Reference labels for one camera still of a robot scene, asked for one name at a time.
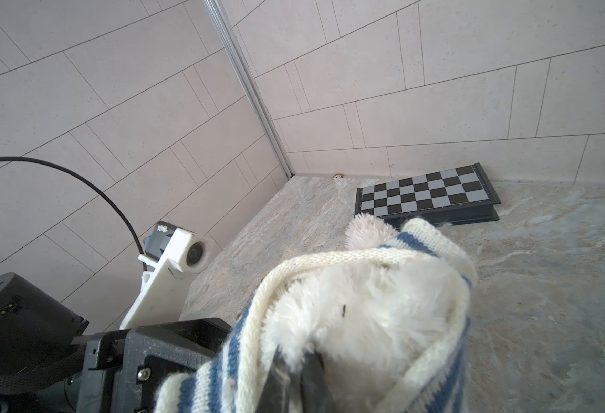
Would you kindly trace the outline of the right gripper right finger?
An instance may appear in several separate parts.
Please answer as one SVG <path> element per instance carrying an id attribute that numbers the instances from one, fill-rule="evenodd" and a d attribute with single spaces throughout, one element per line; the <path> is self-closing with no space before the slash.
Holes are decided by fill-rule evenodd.
<path id="1" fill-rule="evenodd" d="M 335 413 L 323 362 L 318 354 L 309 354 L 306 357 L 300 377 L 300 389 L 304 413 Z"/>

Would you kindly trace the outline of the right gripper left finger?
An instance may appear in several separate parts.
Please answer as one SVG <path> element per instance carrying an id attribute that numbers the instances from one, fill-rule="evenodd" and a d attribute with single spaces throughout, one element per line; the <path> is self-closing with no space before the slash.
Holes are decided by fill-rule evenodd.
<path id="1" fill-rule="evenodd" d="M 290 411 L 291 394 L 300 391 L 302 371 L 291 368 L 281 350 L 273 356 L 270 370 L 264 383 L 256 413 L 287 413 Z"/>

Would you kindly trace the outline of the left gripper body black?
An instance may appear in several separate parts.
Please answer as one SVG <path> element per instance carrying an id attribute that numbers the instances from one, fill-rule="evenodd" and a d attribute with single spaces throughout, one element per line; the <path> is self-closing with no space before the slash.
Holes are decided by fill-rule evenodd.
<path id="1" fill-rule="evenodd" d="M 160 383 L 173 373 L 195 373 L 231 330 L 219 318 L 204 318 L 92 336 L 75 411 L 153 412 Z"/>

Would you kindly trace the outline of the blue white striped sweater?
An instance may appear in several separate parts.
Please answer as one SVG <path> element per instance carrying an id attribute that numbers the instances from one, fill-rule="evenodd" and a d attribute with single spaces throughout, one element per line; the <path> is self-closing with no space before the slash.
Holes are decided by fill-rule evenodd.
<path id="1" fill-rule="evenodd" d="M 476 269 L 419 218 L 355 216 L 343 251 L 264 277 L 221 351 L 158 412 L 460 412 Z"/>

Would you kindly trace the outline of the white teddy bear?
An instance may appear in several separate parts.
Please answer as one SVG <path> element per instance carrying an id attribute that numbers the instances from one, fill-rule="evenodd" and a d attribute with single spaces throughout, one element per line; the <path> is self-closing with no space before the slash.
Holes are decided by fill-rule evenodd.
<path id="1" fill-rule="evenodd" d="M 344 251 L 300 256 L 262 324 L 259 359 L 323 362 L 338 412 L 460 412 L 476 269 L 425 220 L 357 215 Z"/>

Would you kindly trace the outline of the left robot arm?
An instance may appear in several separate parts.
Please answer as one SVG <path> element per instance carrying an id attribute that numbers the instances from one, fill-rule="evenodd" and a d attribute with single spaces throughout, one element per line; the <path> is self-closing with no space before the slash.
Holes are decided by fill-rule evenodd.
<path id="1" fill-rule="evenodd" d="M 0 276 L 0 412 L 151 412 L 160 383 L 220 351 L 218 318 L 89 335 L 20 275 Z"/>

